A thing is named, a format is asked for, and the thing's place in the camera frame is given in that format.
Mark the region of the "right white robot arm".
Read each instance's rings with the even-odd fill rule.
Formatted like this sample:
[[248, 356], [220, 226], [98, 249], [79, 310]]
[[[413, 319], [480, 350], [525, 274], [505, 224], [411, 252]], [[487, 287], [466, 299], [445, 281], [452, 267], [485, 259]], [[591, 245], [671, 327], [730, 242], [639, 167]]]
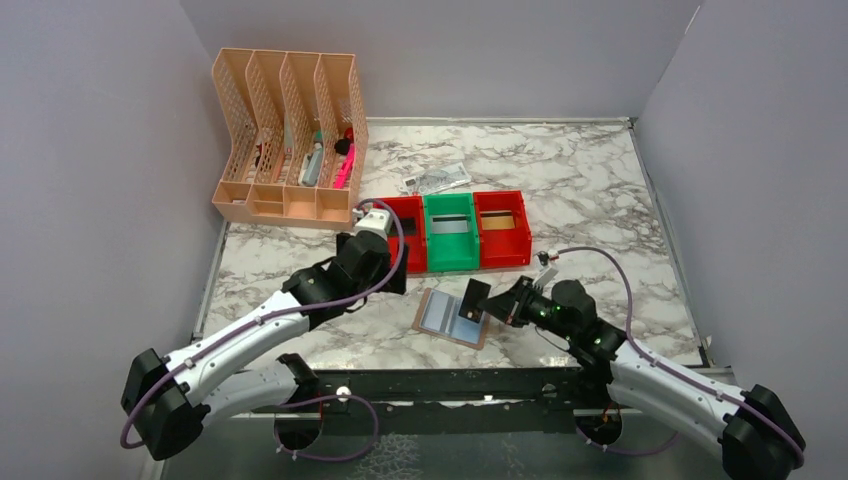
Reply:
[[584, 390], [698, 443], [732, 479], [785, 479], [803, 464], [805, 441], [773, 391], [712, 380], [650, 352], [602, 319], [576, 280], [556, 283], [545, 296], [522, 276], [475, 308], [511, 327], [533, 325], [565, 340], [582, 369]]

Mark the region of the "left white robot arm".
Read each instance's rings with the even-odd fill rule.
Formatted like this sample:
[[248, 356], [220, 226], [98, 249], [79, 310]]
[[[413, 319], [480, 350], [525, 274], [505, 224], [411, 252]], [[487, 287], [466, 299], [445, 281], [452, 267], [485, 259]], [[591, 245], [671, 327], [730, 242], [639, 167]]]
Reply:
[[403, 235], [341, 233], [336, 253], [299, 269], [250, 314], [216, 334], [164, 356], [149, 348], [131, 361], [120, 405], [119, 444], [144, 447], [156, 460], [191, 445], [221, 407], [216, 389], [272, 348], [356, 310], [373, 293], [406, 291]]

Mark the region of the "tan leather card holder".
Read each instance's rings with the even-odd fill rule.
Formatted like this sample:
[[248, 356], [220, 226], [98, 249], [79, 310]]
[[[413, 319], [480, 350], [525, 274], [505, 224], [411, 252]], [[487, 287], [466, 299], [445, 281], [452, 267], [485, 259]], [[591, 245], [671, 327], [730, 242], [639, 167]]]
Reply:
[[411, 328], [474, 350], [482, 350], [490, 316], [483, 314], [479, 320], [463, 317], [459, 313], [459, 297], [428, 288], [416, 311]]

